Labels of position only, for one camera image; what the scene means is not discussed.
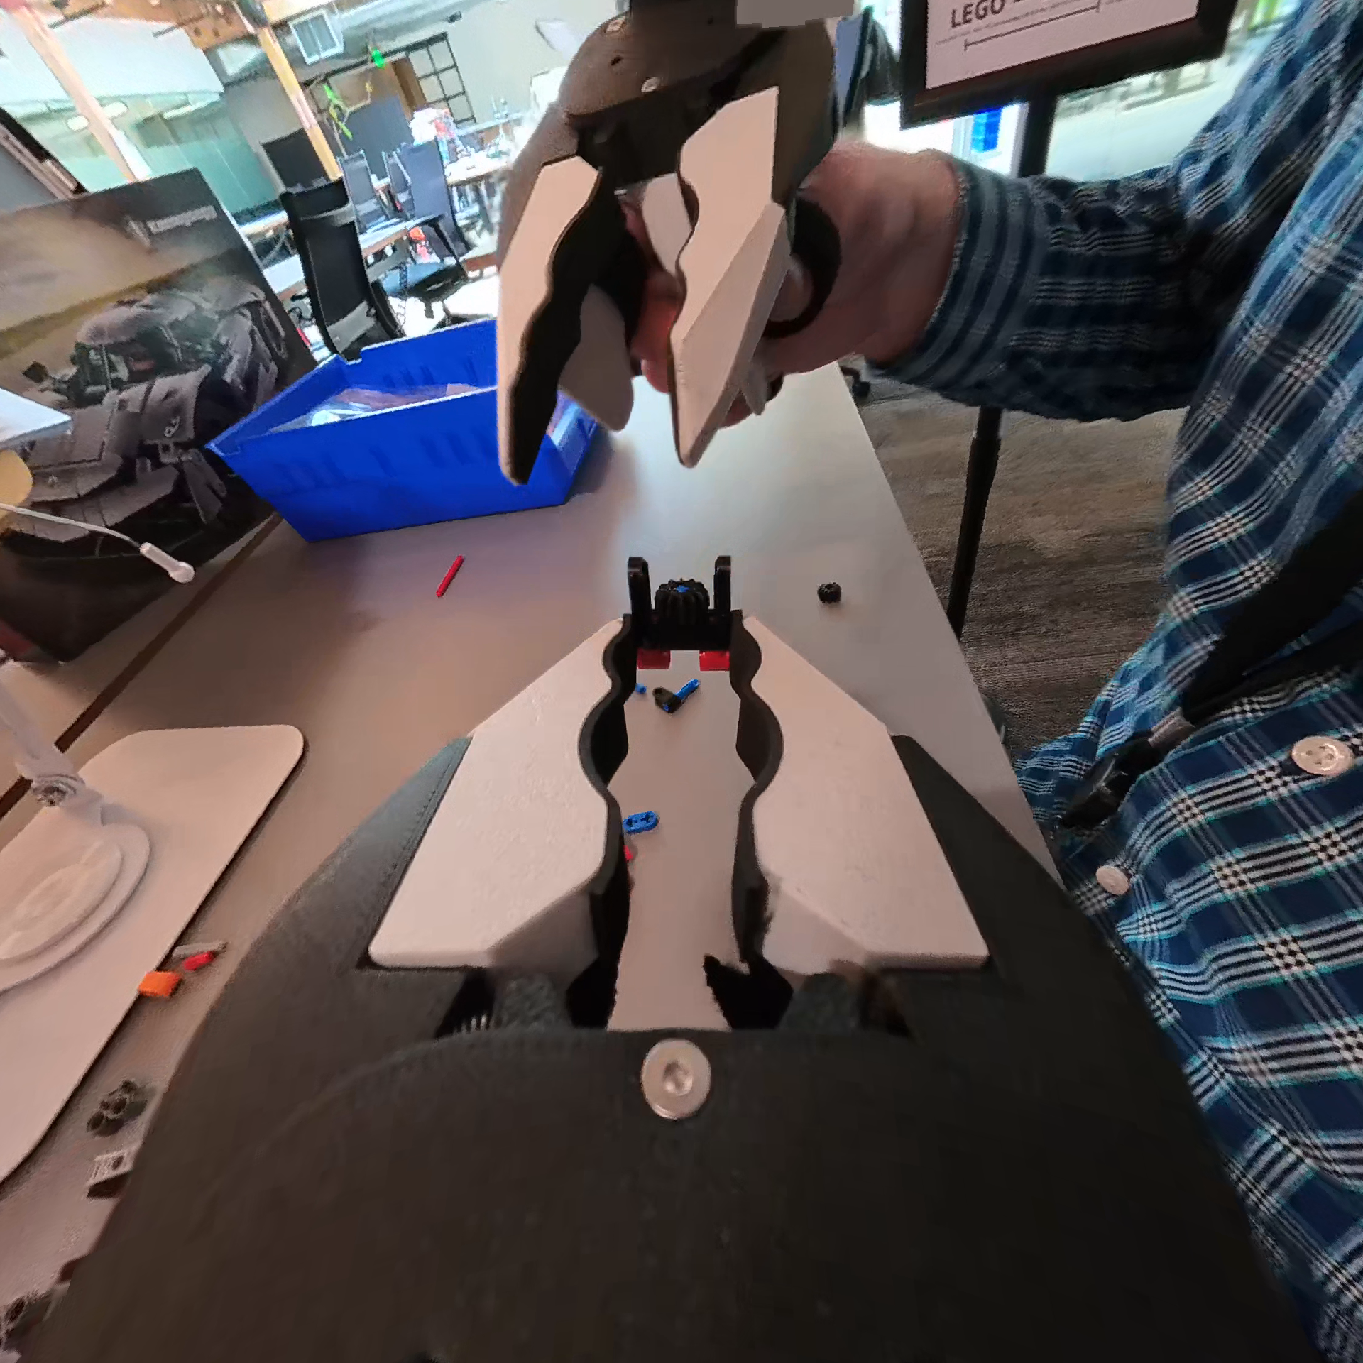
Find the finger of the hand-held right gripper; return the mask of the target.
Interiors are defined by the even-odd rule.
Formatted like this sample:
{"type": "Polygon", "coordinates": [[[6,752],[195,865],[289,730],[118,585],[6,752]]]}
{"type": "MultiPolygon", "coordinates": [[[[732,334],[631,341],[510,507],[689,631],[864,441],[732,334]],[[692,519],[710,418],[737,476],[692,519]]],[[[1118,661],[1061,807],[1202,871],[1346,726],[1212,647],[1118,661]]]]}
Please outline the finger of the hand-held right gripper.
{"type": "Polygon", "coordinates": [[[776,194],[778,90],[726,104],[682,147],[676,182],[690,235],[676,253],[681,307],[668,338],[679,462],[696,468],[720,432],[791,265],[776,194]]]}
{"type": "Polygon", "coordinates": [[[627,319],[602,280],[634,245],[602,171],[566,158],[537,174],[499,265],[499,459],[516,486],[531,482],[561,394],[611,432],[632,417],[627,319]]]}

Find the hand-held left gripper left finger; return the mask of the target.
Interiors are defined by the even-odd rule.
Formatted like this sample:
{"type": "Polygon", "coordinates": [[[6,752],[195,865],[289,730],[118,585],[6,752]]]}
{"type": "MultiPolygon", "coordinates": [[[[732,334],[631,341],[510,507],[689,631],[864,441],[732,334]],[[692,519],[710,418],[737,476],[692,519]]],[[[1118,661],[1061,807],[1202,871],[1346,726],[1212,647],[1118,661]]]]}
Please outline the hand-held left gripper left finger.
{"type": "Polygon", "coordinates": [[[629,618],[607,622],[469,735],[368,946],[387,970],[546,977],[604,1028],[629,926],[622,814],[629,618]]]}

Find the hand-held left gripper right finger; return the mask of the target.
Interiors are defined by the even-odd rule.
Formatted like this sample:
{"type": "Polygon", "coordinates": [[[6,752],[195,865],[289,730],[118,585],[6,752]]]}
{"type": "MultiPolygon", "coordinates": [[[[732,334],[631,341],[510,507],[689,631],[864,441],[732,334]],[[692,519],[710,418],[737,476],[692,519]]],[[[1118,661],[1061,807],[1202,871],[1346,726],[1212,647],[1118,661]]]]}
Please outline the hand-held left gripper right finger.
{"type": "Polygon", "coordinates": [[[990,950],[888,725],[754,617],[729,682],[752,786],[730,884],[739,965],[706,959],[730,1028],[774,1028],[800,986],[987,966],[990,950]]]}

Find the black lego frame assembly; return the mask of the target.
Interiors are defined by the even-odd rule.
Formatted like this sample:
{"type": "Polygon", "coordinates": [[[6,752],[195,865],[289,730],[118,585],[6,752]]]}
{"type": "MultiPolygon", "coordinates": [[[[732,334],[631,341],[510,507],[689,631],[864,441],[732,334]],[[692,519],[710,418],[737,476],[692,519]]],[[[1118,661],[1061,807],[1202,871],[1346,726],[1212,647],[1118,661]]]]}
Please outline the black lego frame assembly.
{"type": "Polygon", "coordinates": [[[648,561],[631,556],[625,566],[628,612],[627,634],[637,649],[637,665],[645,656],[696,652],[729,655],[734,622],[733,559],[715,561],[713,584],[676,578],[654,588],[648,561]]]}

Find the person's right forearm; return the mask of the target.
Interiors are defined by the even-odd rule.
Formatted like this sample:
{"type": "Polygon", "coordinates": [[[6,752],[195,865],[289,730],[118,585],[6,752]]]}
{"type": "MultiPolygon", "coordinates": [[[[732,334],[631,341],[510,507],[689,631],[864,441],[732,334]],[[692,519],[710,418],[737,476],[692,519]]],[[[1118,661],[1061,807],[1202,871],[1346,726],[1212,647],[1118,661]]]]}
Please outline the person's right forearm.
{"type": "Polygon", "coordinates": [[[861,354],[950,401],[1074,421],[1190,405],[1361,94],[1361,52],[1265,53],[1169,167],[1109,181],[957,174],[947,282],[861,354]]]}

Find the dark printed lego box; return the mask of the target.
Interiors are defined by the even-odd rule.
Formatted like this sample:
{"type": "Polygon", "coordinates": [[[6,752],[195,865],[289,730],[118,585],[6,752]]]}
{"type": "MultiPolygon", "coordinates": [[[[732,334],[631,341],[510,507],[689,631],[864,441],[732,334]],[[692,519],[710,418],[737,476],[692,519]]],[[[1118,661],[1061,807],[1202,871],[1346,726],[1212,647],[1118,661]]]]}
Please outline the dark printed lego box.
{"type": "Polygon", "coordinates": [[[70,421],[3,441],[10,655],[67,664],[174,588],[142,544],[199,571],[272,515],[212,444],[316,367],[196,169],[2,218],[3,394],[70,421]]]}

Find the person's right hand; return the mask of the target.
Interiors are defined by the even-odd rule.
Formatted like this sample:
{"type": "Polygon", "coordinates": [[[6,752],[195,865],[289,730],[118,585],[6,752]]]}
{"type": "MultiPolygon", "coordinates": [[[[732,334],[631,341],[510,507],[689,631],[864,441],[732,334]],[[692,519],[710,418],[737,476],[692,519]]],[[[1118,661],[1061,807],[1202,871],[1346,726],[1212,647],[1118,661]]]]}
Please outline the person's right hand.
{"type": "Polygon", "coordinates": [[[957,162],[936,150],[841,141],[804,192],[835,226],[841,263],[820,314],[767,341],[764,361],[776,374],[854,355],[891,367],[918,347],[945,297],[962,218],[957,162]]]}

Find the black mesh office chair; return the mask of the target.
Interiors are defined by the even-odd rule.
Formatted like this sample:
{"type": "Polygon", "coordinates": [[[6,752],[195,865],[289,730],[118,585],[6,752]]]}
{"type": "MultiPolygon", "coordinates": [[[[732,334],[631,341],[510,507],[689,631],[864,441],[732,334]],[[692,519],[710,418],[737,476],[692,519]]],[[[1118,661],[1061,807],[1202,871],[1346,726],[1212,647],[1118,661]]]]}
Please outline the black mesh office chair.
{"type": "Polygon", "coordinates": [[[284,191],[280,202],[324,347],[355,361],[371,346],[401,340],[404,330],[388,297],[370,277],[345,184],[284,191]]]}

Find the clear plastic bags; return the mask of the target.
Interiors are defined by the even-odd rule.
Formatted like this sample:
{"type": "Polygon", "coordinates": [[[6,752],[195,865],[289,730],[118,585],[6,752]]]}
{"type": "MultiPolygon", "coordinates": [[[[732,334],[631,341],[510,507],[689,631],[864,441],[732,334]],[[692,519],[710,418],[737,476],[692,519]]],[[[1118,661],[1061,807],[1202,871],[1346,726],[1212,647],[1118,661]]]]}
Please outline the clear plastic bags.
{"type": "Polygon", "coordinates": [[[401,390],[354,385],[334,394],[310,412],[279,424],[273,432],[311,431],[436,402],[478,398],[487,391],[486,387],[475,384],[422,384],[401,390]]]}

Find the blue plastic bin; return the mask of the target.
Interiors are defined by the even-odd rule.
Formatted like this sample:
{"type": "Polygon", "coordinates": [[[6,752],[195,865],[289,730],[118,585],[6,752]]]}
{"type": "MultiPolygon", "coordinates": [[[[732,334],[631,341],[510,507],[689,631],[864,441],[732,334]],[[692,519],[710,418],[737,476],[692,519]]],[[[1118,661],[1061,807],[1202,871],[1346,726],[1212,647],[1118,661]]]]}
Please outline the blue plastic bin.
{"type": "Polygon", "coordinates": [[[497,324],[475,320],[334,355],[265,402],[209,449],[286,520],[317,543],[564,505],[600,425],[561,397],[526,486],[503,475],[499,446],[497,324]],[[465,397],[311,429],[274,432],[353,387],[487,388],[465,397]]]}

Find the white book stand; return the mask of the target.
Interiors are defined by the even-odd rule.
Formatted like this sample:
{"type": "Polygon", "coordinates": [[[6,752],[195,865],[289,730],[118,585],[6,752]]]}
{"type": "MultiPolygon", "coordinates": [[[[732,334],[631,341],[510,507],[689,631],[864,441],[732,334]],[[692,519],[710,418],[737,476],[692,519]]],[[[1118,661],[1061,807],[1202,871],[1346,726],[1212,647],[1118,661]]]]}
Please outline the white book stand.
{"type": "Polygon", "coordinates": [[[40,1149],[304,752],[289,725],[141,730],[77,766],[3,691],[37,813],[3,844],[2,1173],[40,1149]]]}

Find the person's plaid shirt torso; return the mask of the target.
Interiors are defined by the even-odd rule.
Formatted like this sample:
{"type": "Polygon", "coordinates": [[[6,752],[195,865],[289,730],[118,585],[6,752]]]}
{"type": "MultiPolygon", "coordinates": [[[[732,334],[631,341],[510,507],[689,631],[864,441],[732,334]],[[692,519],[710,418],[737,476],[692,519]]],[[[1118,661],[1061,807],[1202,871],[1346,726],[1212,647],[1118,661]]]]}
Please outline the person's plaid shirt torso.
{"type": "Polygon", "coordinates": [[[1328,1361],[1361,1361],[1361,674],[1237,702],[1099,830],[1085,776],[1173,713],[1226,624],[1361,493],[1361,418],[1170,478],[1168,604],[1078,729],[1018,763],[1078,906],[1132,969],[1328,1361]]]}

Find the white instruction booklet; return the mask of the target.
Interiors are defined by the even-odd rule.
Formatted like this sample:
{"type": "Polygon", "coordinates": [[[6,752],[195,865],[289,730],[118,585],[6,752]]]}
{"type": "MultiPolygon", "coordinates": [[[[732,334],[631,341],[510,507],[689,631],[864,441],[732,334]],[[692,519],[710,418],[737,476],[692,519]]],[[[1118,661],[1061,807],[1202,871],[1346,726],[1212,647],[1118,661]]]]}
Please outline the white instruction booklet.
{"type": "Polygon", "coordinates": [[[0,392],[3,451],[19,451],[29,442],[69,434],[73,419],[69,414],[44,404],[16,395],[5,388],[0,392]]]}

